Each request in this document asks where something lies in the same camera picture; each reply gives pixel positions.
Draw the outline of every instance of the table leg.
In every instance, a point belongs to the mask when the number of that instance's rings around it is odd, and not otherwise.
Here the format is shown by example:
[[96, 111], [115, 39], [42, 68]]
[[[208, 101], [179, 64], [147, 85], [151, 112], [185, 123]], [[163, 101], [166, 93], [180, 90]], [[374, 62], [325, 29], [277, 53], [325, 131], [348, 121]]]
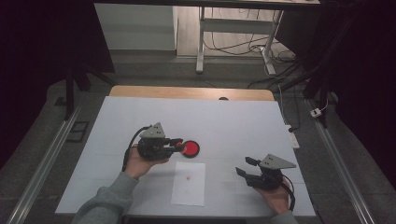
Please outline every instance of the table leg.
[[279, 25], [280, 17], [282, 16], [283, 11], [275, 11], [275, 18], [273, 25], [271, 27], [270, 34], [268, 35], [267, 43], [265, 44], [265, 48], [262, 48], [262, 57], [264, 58], [265, 67], [267, 68], [268, 75], [275, 75], [275, 69], [271, 62], [271, 58], [269, 56], [269, 52], [274, 41], [274, 37], [276, 34], [277, 26]]
[[204, 72], [204, 26], [205, 26], [205, 8], [201, 7], [201, 15], [199, 20], [199, 44], [197, 54], [196, 73]]

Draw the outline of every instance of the gripper camera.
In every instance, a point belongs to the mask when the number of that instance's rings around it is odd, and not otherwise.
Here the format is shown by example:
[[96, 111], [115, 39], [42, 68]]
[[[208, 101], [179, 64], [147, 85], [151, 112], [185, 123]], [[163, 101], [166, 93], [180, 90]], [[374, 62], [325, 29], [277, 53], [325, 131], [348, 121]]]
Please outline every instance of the gripper camera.
[[250, 165], [259, 166], [262, 171], [261, 175], [248, 175], [244, 170], [235, 167], [236, 173], [246, 179], [247, 185], [256, 189], [265, 190], [273, 190], [282, 187], [290, 196], [290, 210], [292, 211], [295, 204], [294, 189], [290, 190], [290, 188], [283, 183], [283, 174], [280, 170], [295, 168], [297, 166], [292, 162], [285, 161], [272, 154], [268, 154], [262, 161], [254, 160], [250, 157], [245, 157], [245, 161]]
[[143, 127], [134, 134], [128, 149], [125, 151], [122, 171], [126, 168], [129, 152], [138, 135], [140, 136], [140, 140], [137, 144], [137, 151], [140, 157], [147, 161], [169, 159], [174, 152], [180, 152], [187, 158], [194, 158], [199, 153], [199, 145], [194, 141], [183, 143], [183, 139], [181, 138], [166, 138], [163, 126], [158, 122], [154, 125]]

